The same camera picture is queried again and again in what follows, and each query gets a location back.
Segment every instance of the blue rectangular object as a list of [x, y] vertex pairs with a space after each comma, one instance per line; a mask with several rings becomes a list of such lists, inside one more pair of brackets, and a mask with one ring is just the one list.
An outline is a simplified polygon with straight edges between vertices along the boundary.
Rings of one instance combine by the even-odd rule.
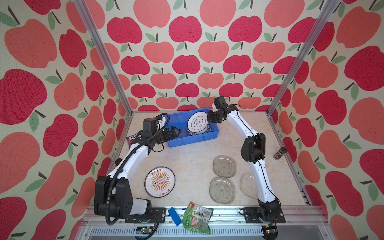
[[175, 209], [171, 207], [168, 210], [169, 215], [172, 217], [173, 221], [175, 222], [176, 226], [178, 226], [181, 223], [181, 218], [179, 215], [176, 213]]
[[170, 128], [171, 126], [175, 126], [179, 129], [181, 129], [180, 135], [171, 141], [168, 141], [168, 147], [177, 147], [177, 146], [182, 146], [194, 142], [202, 142], [206, 140], [211, 140], [217, 138], [218, 135], [218, 127], [216, 123], [210, 122], [211, 126], [211, 131], [208, 133], [203, 133], [203, 134], [198, 134], [198, 135], [190, 135], [187, 131], [187, 124], [189, 118], [197, 113], [197, 112], [206, 112], [208, 113], [209, 108], [203, 108], [203, 109], [197, 109], [197, 110], [191, 110], [191, 111], [186, 111], [182, 113], [172, 113], [169, 115], [170, 120], [168, 123], [168, 127]]

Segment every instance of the blue storage box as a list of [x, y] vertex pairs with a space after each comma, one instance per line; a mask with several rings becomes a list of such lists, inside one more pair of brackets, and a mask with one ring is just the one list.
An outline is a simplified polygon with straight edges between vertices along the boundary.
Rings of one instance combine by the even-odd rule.
[[186, 111], [182, 113], [170, 114], [169, 115], [170, 120], [167, 127], [171, 128], [171, 126], [175, 126], [178, 129], [181, 129], [181, 133], [176, 139], [173, 139], [167, 142], [168, 147], [177, 147], [177, 146], [182, 146], [182, 145], [186, 145], [194, 142], [202, 142], [202, 141], [217, 138], [218, 127], [216, 123], [212, 123], [212, 122], [209, 123], [211, 126], [211, 131], [209, 133], [202, 133], [202, 134], [192, 136], [187, 131], [188, 120], [193, 114], [197, 112], [208, 113], [208, 111], [209, 111], [209, 108], [203, 108], [203, 109]]

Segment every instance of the plastic snack bag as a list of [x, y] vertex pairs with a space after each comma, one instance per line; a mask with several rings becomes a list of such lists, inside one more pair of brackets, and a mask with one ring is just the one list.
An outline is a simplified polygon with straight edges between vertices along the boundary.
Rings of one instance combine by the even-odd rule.
[[191, 231], [211, 234], [208, 222], [213, 213], [213, 209], [189, 202], [183, 216], [183, 226]]

